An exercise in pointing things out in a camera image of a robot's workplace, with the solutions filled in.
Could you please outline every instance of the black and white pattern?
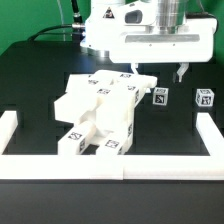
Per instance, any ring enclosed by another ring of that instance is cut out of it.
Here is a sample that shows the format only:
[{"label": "black and white pattern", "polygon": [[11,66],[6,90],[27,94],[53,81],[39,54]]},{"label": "black and white pattern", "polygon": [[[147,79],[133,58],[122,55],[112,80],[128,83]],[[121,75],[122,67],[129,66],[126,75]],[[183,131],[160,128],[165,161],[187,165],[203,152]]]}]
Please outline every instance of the black and white pattern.
[{"label": "black and white pattern", "polygon": [[130,91],[134,91],[135,89],[136,89],[135,86],[128,86],[128,90],[130,90]]},{"label": "black and white pattern", "polygon": [[89,79],[89,80],[88,80],[88,83],[89,83],[90,85],[96,85],[98,82],[99,82],[99,81],[97,81],[97,80],[93,80],[93,79]]},{"label": "black and white pattern", "polygon": [[155,98],[156,103],[164,104],[164,102],[165,102],[165,96],[164,95],[156,95],[155,97],[156,97]]},{"label": "black and white pattern", "polygon": [[197,95],[197,102],[200,103],[200,95]]},{"label": "black and white pattern", "polygon": [[128,137],[132,134],[132,124],[128,127]]},{"label": "black and white pattern", "polygon": [[122,78],[130,78],[131,75],[124,73],[124,74],[121,74],[120,77],[122,77]]},{"label": "black and white pattern", "polygon": [[211,94],[210,90],[208,90],[208,89],[201,89],[200,92],[202,94]]},{"label": "black and white pattern", "polygon": [[166,89],[157,88],[156,93],[166,93]]},{"label": "black and white pattern", "polygon": [[118,145],[119,145],[119,142],[109,140],[105,146],[116,149]]},{"label": "black and white pattern", "polygon": [[118,151],[117,154],[118,154],[118,155],[121,155],[121,154],[122,154],[122,148],[120,148],[120,150]]},{"label": "black and white pattern", "polygon": [[70,139],[72,139],[72,140],[79,140],[80,138],[82,137],[82,135],[81,134],[79,134],[79,133],[76,133],[76,132],[72,132],[69,136],[68,136],[68,138],[70,138]]},{"label": "black and white pattern", "polygon": [[79,150],[80,152],[85,149],[85,139],[83,139],[81,142],[80,142],[80,147],[79,147]]},{"label": "black and white pattern", "polygon": [[109,89],[99,89],[97,91],[97,93],[104,94],[104,95],[107,95],[109,92],[110,92]]},{"label": "black and white pattern", "polygon": [[139,90],[135,93],[135,103],[139,100]]},{"label": "black and white pattern", "polygon": [[210,96],[203,96],[201,104],[202,105],[210,105],[212,101],[212,98]]}]

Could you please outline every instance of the black table surface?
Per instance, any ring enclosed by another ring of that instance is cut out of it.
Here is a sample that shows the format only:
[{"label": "black table surface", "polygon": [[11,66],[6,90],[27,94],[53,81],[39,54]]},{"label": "black table surface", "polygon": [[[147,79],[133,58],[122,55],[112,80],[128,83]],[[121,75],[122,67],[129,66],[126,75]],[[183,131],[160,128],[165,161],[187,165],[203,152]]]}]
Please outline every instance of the black table surface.
[{"label": "black table surface", "polygon": [[[213,58],[192,63],[182,83],[178,64],[140,64],[141,74],[169,88],[167,106],[146,94],[135,110],[134,144],[127,154],[208,156],[196,127],[208,112],[224,133],[224,75]],[[57,141],[71,124],[54,120],[53,102],[69,75],[99,69],[131,72],[81,53],[71,42],[17,42],[0,56],[0,113],[18,112],[19,125],[4,154],[57,154]],[[195,103],[196,90],[215,93],[211,108]],[[94,153],[94,147],[86,154]],[[0,181],[1,223],[224,223],[222,181]]]}]

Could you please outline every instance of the small cube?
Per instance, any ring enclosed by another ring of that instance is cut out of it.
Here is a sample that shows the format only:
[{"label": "small cube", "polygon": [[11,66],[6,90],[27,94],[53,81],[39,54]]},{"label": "small cube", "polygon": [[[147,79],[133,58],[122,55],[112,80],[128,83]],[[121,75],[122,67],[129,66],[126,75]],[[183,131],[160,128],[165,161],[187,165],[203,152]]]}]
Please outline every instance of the small cube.
[{"label": "small cube", "polygon": [[156,87],[153,93],[153,104],[166,106],[168,101],[168,91],[168,88]]},{"label": "small cube", "polygon": [[195,101],[199,107],[212,107],[214,93],[211,89],[197,89]]}]

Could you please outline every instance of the foam block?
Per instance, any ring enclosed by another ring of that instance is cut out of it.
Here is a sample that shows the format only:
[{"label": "foam block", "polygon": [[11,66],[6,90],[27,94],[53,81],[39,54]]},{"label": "foam block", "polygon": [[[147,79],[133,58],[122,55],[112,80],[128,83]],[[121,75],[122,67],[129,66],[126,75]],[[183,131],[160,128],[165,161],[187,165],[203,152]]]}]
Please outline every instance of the foam block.
[{"label": "foam block", "polygon": [[157,78],[154,76],[145,75],[133,75],[129,73],[123,73],[117,79],[118,83],[123,86],[127,86],[129,91],[136,91],[136,104],[144,97],[148,88],[154,88],[157,85]]},{"label": "foam block", "polygon": [[99,78],[100,80],[103,79],[110,79],[111,84],[117,83],[117,78],[121,75],[121,72],[117,71],[110,71],[110,70],[98,70],[94,73],[92,77]]},{"label": "foam block", "polygon": [[209,154],[224,158],[224,138],[208,113],[198,113],[196,128]]},{"label": "foam block", "polygon": [[97,80],[99,85],[111,85],[113,84],[113,73],[107,71],[96,72],[92,76],[89,77],[89,84],[91,84],[91,80]]},{"label": "foam block", "polygon": [[215,94],[211,89],[197,89],[195,102],[200,107],[212,107]]},{"label": "foam block", "polygon": [[68,84],[66,87],[65,92],[78,94],[85,90],[89,91],[95,91],[96,88],[99,87],[99,85],[110,85],[112,83],[112,78],[109,76],[90,76],[86,74],[80,74],[80,75],[70,75]]},{"label": "foam block", "polygon": [[85,121],[79,126],[72,128],[58,142],[59,156],[74,156],[84,152],[89,146],[92,137],[96,132],[95,125],[90,121]]},{"label": "foam block", "polygon": [[54,102],[55,119],[79,124],[81,117],[96,105],[97,97],[88,91],[82,91],[79,95],[67,93]]},{"label": "foam block", "polygon": [[118,83],[117,85],[117,98],[121,98],[121,96],[126,97],[125,101],[129,100],[129,104],[134,107],[138,105],[140,100],[143,98],[145,94],[145,89],[143,86],[138,85],[138,83]]},{"label": "foam block", "polygon": [[111,95],[113,89],[113,85],[102,85],[96,89],[95,93],[97,94],[97,106],[100,106],[105,102],[107,97]]},{"label": "foam block", "polygon": [[133,91],[116,88],[96,110],[96,125],[103,130],[114,131],[124,121],[133,120],[136,96]]},{"label": "foam block", "polygon": [[96,150],[96,155],[114,156],[121,154],[122,146],[125,142],[124,136],[111,133],[104,139]]},{"label": "foam block", "polygon": [[132,143],[133,143],[133,132],[134,132],[134,118],[132,120],[129,121],[124,121],[119,129],[115,130],[115,133],[123,136],[125,140],[123,146],[122,146],[122,150],[121,150],[121,154],[125,154],[131,147]]},{"label": "foam block", "polygon": [[117,157],[91,156],[90,179],[123,180],[123,164]]},{"label": "foam block", "polygon": [[166,106],[168,102],[168,88],[155,88],[153,93],[153,104]]},{"label": "foam block", "polygon": [[0,118],[0,154],[2,154],[18,125],[16,111],[5,111]]}]

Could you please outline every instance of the white cube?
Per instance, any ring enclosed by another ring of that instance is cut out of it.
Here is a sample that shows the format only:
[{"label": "white cube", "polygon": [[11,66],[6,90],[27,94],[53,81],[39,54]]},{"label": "white cube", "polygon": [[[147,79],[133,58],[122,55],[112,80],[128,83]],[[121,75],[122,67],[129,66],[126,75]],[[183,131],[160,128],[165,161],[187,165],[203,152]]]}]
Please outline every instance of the white cube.
[{"label": "white cube", "polygon": [[168,88],[158,88],[154,89],[153,93],[153,104],[166,106],[168,101]]},{"label": "white cube", "polygon": [[84,152],[95,135],[96,127],[90,121],[85,121],[73,127],[64,137],[58,141],[59,156],[74,156]]},{"label": "white cube", "polygon": [[212,107],[214,93],[211,89],[197,89],[195,101],[200,107]]},{"label": "white cube", "polygon": [[96,150],[96,155],[120,155],[126,138],[119,133],[110,133]]},{"label": "white cube", "polygon": [[18,119],[16,111],[5,111],[0,117],[0,154],[4,152],[17,125]]},{"label": "white cube", "polygon": [[133,143],[133,131],[134,131],[134,119],[132,121],[123,122],[120,125],[119,130],[115,132],[119,134],[119,136],[123,136],[126,140],[122,146],[122,150],[120,154],[125,154],[131,147]]}]

